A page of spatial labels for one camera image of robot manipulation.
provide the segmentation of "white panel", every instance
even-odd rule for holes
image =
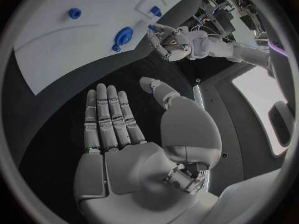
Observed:
[[[121,52],[135,49],[147,26],[159,19],[144,15],[149,7],[157,2],[165,14],[180,0],[166,1],[167,5],[162,0],[45,0],[14,45],[29,87],[38,94],[74,69],[116,54],[111,48],[124,27],[133,28],[134,34],[130,43],[121,46]],[[82,10],[80,18],[69,17],[73,7]]]
[[[277,81],[268,76],[267,71],[255,67],[233,80],[233,84],[248,100],[260,119],[268,136],[271,151],[275,156],[282,154],[287,147],[282,147],[271,125],[268,112],[277,101],[287,103]]]

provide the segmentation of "robotic hand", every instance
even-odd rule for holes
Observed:
[[[202,30],[189,31],[187,26],[177,29],[153,24],[148,29],[148,39],[154,49],[168,61],[187,57],[190,60],[206,56],[225,57],[233,62],[246,62],[261,66],[272,75],[269,54],[245,47],[238,42],[226,43],[222,39],[210,37]]]
[[[164,82],[142,77],[140,85],[166,109],[162,147],[145,141],[124,91],[99,84],[88,92],[74,196],[91,223],[170,223],[194,206],[204,216],[216,202],[202,189],[202,170],[221,155],[215,122]]]

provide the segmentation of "blue knob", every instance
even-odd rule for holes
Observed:
[[[154,6],[150,11],[151,11],[155,16],[162,17],[161,10],[160,10],[160,8],[158,8],[157,6]]]
[[[121,50],[120,46],[125,45],[131,41],[133,32],[133,29],[130,27],[125,27],[120,30],[114,39],[115,44],[113,45],[112,50],[119,52]]]
[[[78,19],[82,14],[82,11],[78,8],[72,8],[69,10],[69,15],[72,19]]]

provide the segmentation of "white robotic hand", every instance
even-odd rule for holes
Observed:
[[[169,223],[206,193],[203,170],[219,161],[220,134],[205,110],[159,80],[140,85],[166,109],[162,147],[145,141],[125,92],[104,84],[88,92],[74,196],[91,223]]]
[[[245,47],[238,42],[226,43],[222,39],[208,36],[202,30],[189,31],[186,26],[174,29],[156,23],[149,26],[148,39],[162,58],[169,61],[185,57],[190,60],[207,56],[225,57],[234,62],[243,61],[261,66],[272,72],[268,53]]]

